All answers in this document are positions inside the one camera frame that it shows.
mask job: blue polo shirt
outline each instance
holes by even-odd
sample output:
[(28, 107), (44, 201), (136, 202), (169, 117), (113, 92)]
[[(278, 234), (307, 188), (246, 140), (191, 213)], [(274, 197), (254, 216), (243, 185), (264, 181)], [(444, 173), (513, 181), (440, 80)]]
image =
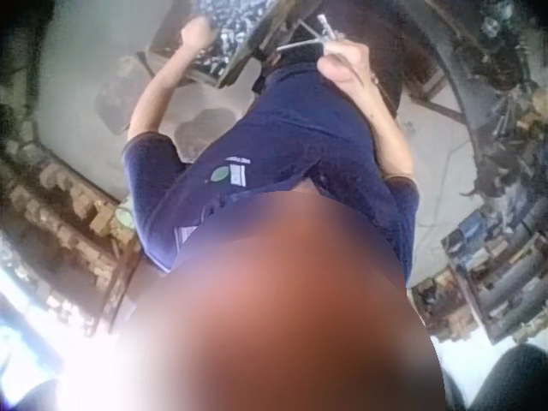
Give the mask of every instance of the blue polo shirt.
[(416, 186), (383, 180), (366, 119), (314, 64), (271, 75), (253, 109), (188, 168), (171, 139), (156, 133), (131, 140), (123, 159), (140, 239), (165, 271), (192, 228), (215, 210), (310, 178), (376, 227), (406, 281), (410, 275)]

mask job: concrete floor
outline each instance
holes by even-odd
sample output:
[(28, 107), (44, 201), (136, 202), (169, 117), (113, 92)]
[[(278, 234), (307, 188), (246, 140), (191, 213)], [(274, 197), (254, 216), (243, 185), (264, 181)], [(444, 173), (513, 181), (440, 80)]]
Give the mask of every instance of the concrete floor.
[[(109, 132), (96, 115), (93, 101), (101, 85), (116, 72), (120, 57), (146, 49), (170, 2), (59, 1), (45, 41), (36, 115), (40, 138), (118, 199), (128, 193), (121, 163), (125, 139)], [(180, 149), (186, 147), (181, 150), (182, 158), (197, 156), (210, 142), (197, 140), (200, 130), (206, 128), (214, 140), (242, 116), (252, 101), (250, 86), (257, 75), (258, 67), (252, 65), (235, 86), (222, 92), (199, 85), (177, 91), (163, 131), (176, 137)], [(449, 88), (436, 102), (456, 107)], [(480, 206), (480, 201), (461, 196), (472, 190), (476, 176), (468, 133), (461, 124), (412, 104), (406, 96), (400, 122), (416, 158), (421, 193), (410, 284), (415, 285), (444, 268), (441, 239)], [(194, 139), (193, 144), (185, 139)], [(440, 360), (456, 375), (468, 400), (494, 359), (509, 346), (508, 342), (501, 344), (493, 348), (479, 335), (468, 342), (438, 347)], [(479, 357), (489, 360), (478, 361)]]

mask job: man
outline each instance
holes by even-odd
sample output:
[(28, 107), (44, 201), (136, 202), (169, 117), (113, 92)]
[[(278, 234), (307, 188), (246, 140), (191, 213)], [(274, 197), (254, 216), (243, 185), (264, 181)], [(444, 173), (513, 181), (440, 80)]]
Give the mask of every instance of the man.
[(372, 80), (369, 50), (330, 42), (317, 63), (275, 71), (255, 106), (186, 168), (158, 133), (170, 98), (198, 53), (215, 39), (205, 17), (151, 81), (128, 131), (124, 163), (147, 254), (169, 271), (192, 230), (253, 194), (320, 194), (358, 211), (411, 272), (419, 195), (401, 129)]

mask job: metal part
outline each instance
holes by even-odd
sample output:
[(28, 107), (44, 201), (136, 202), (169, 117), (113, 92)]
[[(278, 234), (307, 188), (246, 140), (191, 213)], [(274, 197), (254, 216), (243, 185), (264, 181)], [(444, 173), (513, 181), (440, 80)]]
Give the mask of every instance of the metal part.
[(200, 0), (197, 10), (219, 30), (216, 41), (194, 60), (194, 69), (220, 77), (275, 0)]
[(324, 31), (329, 37), (329, 39), (331, 41), (337, 40), (337, 35), (335, 34), (335, 31), (333, 30), (329, 22), (327, 21), (327, 17), (325, 17), (325, 15), (319, 15), (318, 20), (319, 20), (319, 23), (324, 28)]
[(516, 344), (526, 343), (529, 338), (536, 337), (542, 330), (548, 328), (548, 301), (546, 307), (539, 315), (526, 324), (522, 324), (521, 328), (512, 336)]
[(313, 28), (311, 28), (310, 26), (308, 26), (303, 20), (300, 20), (299, 23), (301, 24), (301, 26), (303, 26), (304, 28), (306, 28), (306, 30), (312, 34), (312, 36), (314, 36), (316, 39), (318, 39), (319, 41), (322, 42), (322, 44), (325, 44), (326, 43), (326, 40), (325, 40), (325, 37), (319, 35), (319, 33), (314, 30)]
[(490, 16), (487, 16), (483, 20), (483, 24), (481, 25), (481, 31), (489, 38), (494, 39), (498, 36), (501, 30), (500, 23), (493, 19)]
[(303, 45), (321, 45), (321, 44), (323, 44), (323, 42), (318, 40), (318, 39), (300, 41), (298, 43), (292, 43), (290, 45), (282, 45), (282, 46), (278, 47), (276, 49), (276, 51), (291, 50), (291, 49), (294, 49), (296, 47), (302, 47)]

